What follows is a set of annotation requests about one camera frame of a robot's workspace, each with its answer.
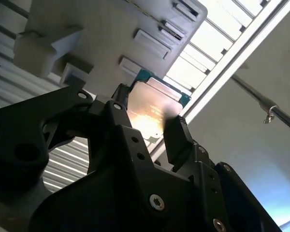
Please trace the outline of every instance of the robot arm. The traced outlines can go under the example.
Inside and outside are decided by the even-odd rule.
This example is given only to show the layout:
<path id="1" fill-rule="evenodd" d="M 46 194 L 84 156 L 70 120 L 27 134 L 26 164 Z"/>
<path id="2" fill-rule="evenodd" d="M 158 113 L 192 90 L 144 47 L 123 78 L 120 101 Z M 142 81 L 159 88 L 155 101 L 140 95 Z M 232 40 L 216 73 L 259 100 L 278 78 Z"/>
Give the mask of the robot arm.
<path id="1" fill-rule="evenodd" d="M 51 194 L 49 151 L 88 139 L 88 175 Z M 169 172 L 151 160 L 125 103 L 63 88 L 0 109 L 0 226 L 11 232 L 279 232 L 226 163 L 215 165 L 185 120 L 167 121 Z"/>

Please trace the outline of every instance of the screw hole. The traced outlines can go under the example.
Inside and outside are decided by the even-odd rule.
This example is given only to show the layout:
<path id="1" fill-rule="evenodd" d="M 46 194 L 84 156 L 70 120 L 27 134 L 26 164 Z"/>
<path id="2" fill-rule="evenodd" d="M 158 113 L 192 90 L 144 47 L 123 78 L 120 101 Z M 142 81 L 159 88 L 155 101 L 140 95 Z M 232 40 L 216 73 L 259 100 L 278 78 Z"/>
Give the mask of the screw hole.
<path id="1" fill-rule="evenodd" d="M 135 137 L 132 137 L 132 141 L 134 141 L 135 143 L 139 142 L 139 140 L 137 138 L 135 138 Z"/>
<path id="2" fill-rule="evenodd" d="M 17 159 L 26 162 L 35 161 L 40 155 L 40 151 L 33 144 L 19 144 L 14 153 Z"/>
<path id="3" fill-rule="evenodd" d="M 214 224 L 214 227 L 215 227 L 215 229 L 218 231 L 218 232 L 226 232 L 227 230 L 226 230 L 226 228 L 225 228 L 225 226 L 222 224 L 222 222 L 221 221 L 219 221 L 218 219 L 214 219 L 213 220 L 213 224 Z"/>
<path id="4" fill-rule="evenodd" d="M 230 168 L 228 165 L 224 164 L 223 167 L 224 167 L 228 172 L 231 172 L 231 168 Z"/>
<path id="5" fill-rule="evenodd" d="M 140 160 L 145 160 L 145 156 L 142 153 L 137 153 L 137 158 Z"/>
<path id="6" fill-rule="evenodd" d="M 122 109 L 121 105 L 118 105 L 117 103 L 114 103 L 114 107 L 115 107 L 116 109 L 118 109 L 118 110 L 121 110 L 121 109 Z"/>
<path id="7" fill-rule="evenodd" d="M 86 99 L 87 98 L 87 96 L 84 94 L 84 93 L 78 93 L 77 94 L 80 98 L 82 98 L 82 99 Z"/>
<path id="8" fill-rule="evenodd" d="M 211 173 L 208 174 L 208 175 L 209 175 L 209 177 L 210 177 L 211 179 L 213 179 L 213 180 L 215 179 L 214 176 L 213 176 Z"/>

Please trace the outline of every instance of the metal pipe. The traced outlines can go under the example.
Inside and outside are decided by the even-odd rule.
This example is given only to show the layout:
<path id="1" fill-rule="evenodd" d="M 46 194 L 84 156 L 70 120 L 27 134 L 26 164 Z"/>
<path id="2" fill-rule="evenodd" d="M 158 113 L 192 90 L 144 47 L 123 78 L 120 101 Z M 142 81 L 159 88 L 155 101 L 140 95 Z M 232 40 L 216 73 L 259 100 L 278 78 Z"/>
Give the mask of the metal pipe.
<path id="1" fill-rule="evenodd" d="M 254 18 L 255 16 L 253 15 L 253 13 L 251 13 L 241 2 L 239 2 L 238 0 L 232 0 L 232 2 L 234 2 L 235 5 L 237 5 L 242 11 L 245 12 L 246 15 L 248 15 L 250 18 Z"/>
<path id="2" fill-rule="evenodd" d="M 279 107 L 273 109 L 274 115 L 276 115 L 281 121 L 283 121 L 288 127 L 290 127 L 290 116 L 283 112 Z"/>
<path id="3" fill-rule="evenodd" d="M 205 21 L 211 25 L 213 28 L 215 28 L 222 36 L 224 36 L 227 40 L 229 40 L 232 44 L 235 42 L 235 40 L 228 35 L 222 28 L 220 28 L 217 24 L 212 22 L 209 18 L 206 18 Z"/>
<path id="4" fill-rule="evenodd" d="M 233 75 L 231 79 L 252 96 L 267 113 L 266 119 L 263 122 L 264 124 L 270 123 L 274 119 L 274 116 L 277 116 L 283 123 L 290 127 L 290 116 L 282 111 L 274 101 L 262 95 L 238 76 Z"/>

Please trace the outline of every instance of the screw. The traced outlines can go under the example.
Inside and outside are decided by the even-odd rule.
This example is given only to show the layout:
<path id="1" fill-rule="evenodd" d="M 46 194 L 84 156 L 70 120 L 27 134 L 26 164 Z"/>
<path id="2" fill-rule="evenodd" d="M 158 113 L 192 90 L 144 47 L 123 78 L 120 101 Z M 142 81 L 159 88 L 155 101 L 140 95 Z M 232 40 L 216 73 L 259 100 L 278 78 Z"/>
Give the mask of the screw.
<path id="1" fill-rule="evenodd" d="M 266 119 L 263 121 L 263 124 L 269 124 L 274 120 L 274 116 L 267 115 Z"/>
<path id="2" fill-rule="evenodd" d="M 156 195 L 156 194 L 152 194 L 150 197 L 149 197 L 149 203 L 151 205 L 151 207 L 153 207 L 154 209 L 158 210 L 158 211 L 162 211 L 164 210 L 164 201 L 163 199 Z"/>
<path id="3" fill-rule="evenodd" d="M 121 110 L 121 109 L 122 109 L 121 105 L 118 105 L 117 103 L 114 103 L 114 107 L 115 107 L 116 109 L 118 109 L 118 110 Z"/>
<path id="4" fill-rule="evenodd" d="M 78 93 L 78 96 L 82 99 L 86 99 L 87 96 L 84 93 Z"/>
<path id="5" fill-rule="evenodd" d="M 231 172 L 231 168 L 230 168 L 228 165 L 224 164 L 223 167 L 224 167 L 228 172 Z"/>
<path id="6" fill-rule="evenodd" d="M 226 232 L 227 229 L 226 227 L 222 224 L 221 221 L 219 221 L 218 219 L 214 219 L 213 220 L 213 224 L 214 224 L 214 227 L 215 229 L 218 231 L 218 232 Z"/>

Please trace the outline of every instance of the white wall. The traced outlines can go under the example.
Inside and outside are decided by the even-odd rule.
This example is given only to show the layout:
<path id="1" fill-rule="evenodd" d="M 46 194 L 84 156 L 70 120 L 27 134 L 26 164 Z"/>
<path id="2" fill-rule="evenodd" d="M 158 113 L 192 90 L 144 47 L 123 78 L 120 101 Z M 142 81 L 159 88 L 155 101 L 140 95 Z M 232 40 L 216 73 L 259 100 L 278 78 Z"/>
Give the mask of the white wall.
<path id="1" fill-rule="evenodd" d="M 290 13 L 237 74 L 290 114 Z M 278 225 L 290 220 L 290 129 L 232 80 L 190 123 L 214 162 L 228 162 Z"/>

